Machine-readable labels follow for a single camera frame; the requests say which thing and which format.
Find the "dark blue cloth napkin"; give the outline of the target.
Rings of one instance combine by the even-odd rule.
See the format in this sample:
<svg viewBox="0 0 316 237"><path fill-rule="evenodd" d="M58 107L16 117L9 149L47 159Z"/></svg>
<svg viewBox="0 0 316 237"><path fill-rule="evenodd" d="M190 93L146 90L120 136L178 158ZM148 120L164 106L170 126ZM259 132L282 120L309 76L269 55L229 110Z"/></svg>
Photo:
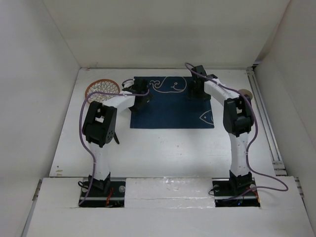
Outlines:
<svg viewBox="0 0 316 237"><path fill-rule="evenodd" d="M191 77L134 77L150 85L153 98L140 110L131 113L134 129L213 129L209 100L188 99Z"/></svg>

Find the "floral plate with orange rim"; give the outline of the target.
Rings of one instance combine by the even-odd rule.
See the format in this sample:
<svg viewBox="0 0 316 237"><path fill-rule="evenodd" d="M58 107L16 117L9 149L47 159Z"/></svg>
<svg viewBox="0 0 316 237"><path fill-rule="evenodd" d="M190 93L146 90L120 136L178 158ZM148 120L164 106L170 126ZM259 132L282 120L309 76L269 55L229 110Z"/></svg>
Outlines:
<svg viewBox="0 0 316 237"><path fill-rule="evenodd" d="M91 83L87 89L85 90L85 98L93 93L98 92L97 94L93 94L88 99L88 103L90 104L92 101L97 101L102 103L104 100L108 100L113 98L113 95L103 95L100 94L100 92L104 93L110 93L110 94L119 94L120 93L120 87L119 85L110 79L99 79L93 83Z"/></svg>

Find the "beige paper cup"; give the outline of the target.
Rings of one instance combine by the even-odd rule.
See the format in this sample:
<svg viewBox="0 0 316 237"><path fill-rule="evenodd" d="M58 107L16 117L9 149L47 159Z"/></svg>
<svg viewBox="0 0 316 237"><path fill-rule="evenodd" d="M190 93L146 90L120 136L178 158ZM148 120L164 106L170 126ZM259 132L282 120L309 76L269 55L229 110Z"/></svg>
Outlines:
<svg viewBox="0 0 316 237"><path fill-rule="evenodd" d="M247 90L247 89L240 89L239 92L241 94L243 94L244 96L248 96L250 98L250 100L253 99L253 94L251 91Z"/></svg>

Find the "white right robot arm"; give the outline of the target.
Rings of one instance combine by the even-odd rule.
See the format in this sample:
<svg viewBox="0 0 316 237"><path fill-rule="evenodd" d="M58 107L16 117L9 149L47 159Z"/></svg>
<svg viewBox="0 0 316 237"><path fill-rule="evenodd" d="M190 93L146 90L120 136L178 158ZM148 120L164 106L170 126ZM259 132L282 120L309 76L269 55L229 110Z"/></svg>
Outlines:
<svg viewBox="0 0 316 237"><path fill-rule="evenodd" d="M210 96L223 106L223 126L231 143L232 161L227 183L221 182L219 189L226 188L229 196L237 196L252 184L252 174L247 164L249 133L254 125L254 116L249 96L220 82L217 76L208 75L202 65L186 63L193 82L189 86L189 97Z"/></svg>

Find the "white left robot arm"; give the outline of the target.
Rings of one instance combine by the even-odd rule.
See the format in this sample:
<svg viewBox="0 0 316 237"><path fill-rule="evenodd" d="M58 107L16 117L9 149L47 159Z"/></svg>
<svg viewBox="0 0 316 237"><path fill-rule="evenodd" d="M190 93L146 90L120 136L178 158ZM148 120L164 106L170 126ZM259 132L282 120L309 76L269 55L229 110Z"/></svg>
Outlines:
<svg viewBox="0 0 316 237"><path fill-rule="evenodd" d="M149 83L145 79L128 79L122 92L95 90L88 94L79 116L79 138L93 159L92 174L85 187L100 196L108 194L111 172L102 149L112 139L117 139L117 115L124 110L138 111L151 99Z"/></svg>

